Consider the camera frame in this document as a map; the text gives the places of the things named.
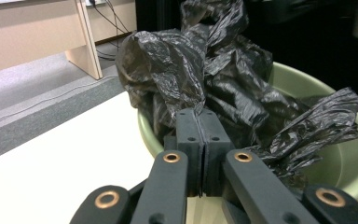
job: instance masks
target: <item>plastic basin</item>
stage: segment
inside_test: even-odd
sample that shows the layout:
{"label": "plastic basin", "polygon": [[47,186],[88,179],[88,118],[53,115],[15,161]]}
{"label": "plastic basin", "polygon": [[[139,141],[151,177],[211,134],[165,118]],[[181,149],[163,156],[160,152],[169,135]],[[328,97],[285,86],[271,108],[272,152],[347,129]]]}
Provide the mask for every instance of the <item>plastic basin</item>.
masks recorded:
{"label": "plastic basin", "polygon": [[[277,90],[294,97],[334,92],[320,80],[280,63],[274,63],[269,83]],[[147,119],[141,113],[138,113],[138,123],[146,147],[156,156],[163,150],[163,146],[153,135]],[[335,186],[358,199],[358,139],[325,147],[319,154],[324,159],[305,169],[310,183]]]}

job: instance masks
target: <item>desk leg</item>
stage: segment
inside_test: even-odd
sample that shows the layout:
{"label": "desk leg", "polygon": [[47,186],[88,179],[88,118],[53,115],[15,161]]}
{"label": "desk leg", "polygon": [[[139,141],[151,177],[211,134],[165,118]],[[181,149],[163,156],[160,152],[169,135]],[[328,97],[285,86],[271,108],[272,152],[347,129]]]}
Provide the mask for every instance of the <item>desk leg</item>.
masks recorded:
{"label": "desk leg", "polygon": [[77,13],[83,28],[83,35],[86,45],[75,49],[68,49],[65,52],[66,59],[94,77],[99,79],[103,77],[100,61],[98,60],[95,49],[94,38],[92,36],[89,15],[87,14],[84,0],[74,0],[77,4]]}

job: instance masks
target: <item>white table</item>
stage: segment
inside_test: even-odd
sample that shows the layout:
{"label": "white table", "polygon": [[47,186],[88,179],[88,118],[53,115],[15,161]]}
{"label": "white table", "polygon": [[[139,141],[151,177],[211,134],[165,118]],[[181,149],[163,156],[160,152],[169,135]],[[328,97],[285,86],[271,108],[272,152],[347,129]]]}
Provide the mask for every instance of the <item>white table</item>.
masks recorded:
{"label": "white table", "polygon": [[0,156],[0,223],[69,223],[93,190],[147,178],[136,113],[124,92]]}

